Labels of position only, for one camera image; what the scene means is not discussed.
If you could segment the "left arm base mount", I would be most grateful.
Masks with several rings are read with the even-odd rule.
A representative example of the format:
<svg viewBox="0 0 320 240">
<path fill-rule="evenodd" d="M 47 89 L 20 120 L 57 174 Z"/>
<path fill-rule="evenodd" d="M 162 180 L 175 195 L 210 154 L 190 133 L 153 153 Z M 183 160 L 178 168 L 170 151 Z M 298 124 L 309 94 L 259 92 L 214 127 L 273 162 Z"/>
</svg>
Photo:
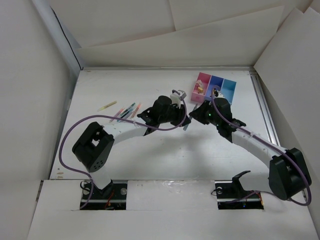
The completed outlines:
<svg viewBox="0 0 320 240">
<path fill-rule="evenodd" d="M 103 190 L 94 186 L 91 197 L 92 185 L 90 182 L 85 180 L 81 181 L 80 188 L 82 189 L 80 210 L 126 210 L 128 193 L 127 181 L 113 181 Z"/>
</svg>

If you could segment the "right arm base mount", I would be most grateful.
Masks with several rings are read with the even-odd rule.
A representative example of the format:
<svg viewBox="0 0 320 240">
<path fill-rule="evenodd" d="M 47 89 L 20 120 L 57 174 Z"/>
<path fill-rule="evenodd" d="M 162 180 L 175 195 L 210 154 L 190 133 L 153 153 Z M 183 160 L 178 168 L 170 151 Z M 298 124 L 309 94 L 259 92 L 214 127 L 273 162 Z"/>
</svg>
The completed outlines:
<svg viewBox="0 0 320 240">
<path fill-rule="evenodd" d="M 231 180 L 215 180 L 215 188 L 211 192 L 216 197 L 219 210 L 263 210 L 263 200 L 260 193 L 254 190 L 244 190 L 240 178 L 250 173 L 243 171 Z"/>
</svg>

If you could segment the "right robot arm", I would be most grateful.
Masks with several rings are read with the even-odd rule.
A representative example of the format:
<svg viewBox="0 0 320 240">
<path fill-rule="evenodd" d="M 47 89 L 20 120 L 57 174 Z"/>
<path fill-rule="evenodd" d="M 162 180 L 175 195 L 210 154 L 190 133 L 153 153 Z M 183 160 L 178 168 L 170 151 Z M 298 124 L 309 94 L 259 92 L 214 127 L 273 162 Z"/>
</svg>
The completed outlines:
<svg viewBox="0 0 320 240">
<path fill-rule="evenodd" d="M 294 195 L 306 191 L 303 206 L 311 204 L 312 180 L 304 155 L 299 149 L 275 145 L 251 131 L 244 122 L 233 117 L 231 105 L 225 98 L 205 100 L 189 115 L 201 124 L 214 125 L 220 136 L 263 162 L 269 169 L 269 188 L 277 198 L 291 201 Z"/>
</svg>

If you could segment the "blue utility knife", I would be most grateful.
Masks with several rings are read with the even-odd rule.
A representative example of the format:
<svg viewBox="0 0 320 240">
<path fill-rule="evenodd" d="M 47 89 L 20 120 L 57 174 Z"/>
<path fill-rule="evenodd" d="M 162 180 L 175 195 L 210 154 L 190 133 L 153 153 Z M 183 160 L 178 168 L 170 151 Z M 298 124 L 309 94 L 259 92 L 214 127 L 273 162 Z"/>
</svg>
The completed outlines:
<svg viewBox="0 0 320 240">
<path fill-rule="evenodd" d="M 193 107 L 193 111 L 196 110 L 197 108 L 198 108 L 198 104 L 196 104 L 196 105 Z M 190 115 L 188 116 L 188 118 L 189 118 L 190 122 L 183 127 L 183 130 L 184 130 L 184 131 L 186 131 L 186 130 L 188 129 L 188 127 L 189 127 L 189 125 L 190 125 L 190 123 L 191 123 L 191 121 L 192 121 L 192 119 L 193 119 L 193 117 L 190 116 Z"/>
</svg>

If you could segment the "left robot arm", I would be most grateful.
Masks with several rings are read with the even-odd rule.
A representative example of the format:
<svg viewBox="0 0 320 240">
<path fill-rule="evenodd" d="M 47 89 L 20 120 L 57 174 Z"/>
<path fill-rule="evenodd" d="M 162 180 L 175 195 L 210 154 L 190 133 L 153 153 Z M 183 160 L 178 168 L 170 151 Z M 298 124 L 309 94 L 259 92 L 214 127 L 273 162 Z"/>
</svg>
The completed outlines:
<svg viewBox="0 0 320 240">
<path fill-rule="evenodd" d="M 73 145 L 72 152 L 91 175 L 98 197 L 107 198 L 113 190 L 113 181 L 105 167 L 112 147 L 158 131 L 161 124 L 170 123 L 175 127 L 188 125 L 191 120 L 187 117 L 185 97 L 182 90 L 173 91 L 169 97 L 159 96 L 151 107 L 132 120 L 106 126 L 95 121 L 87 126 Z"/>
</svg>

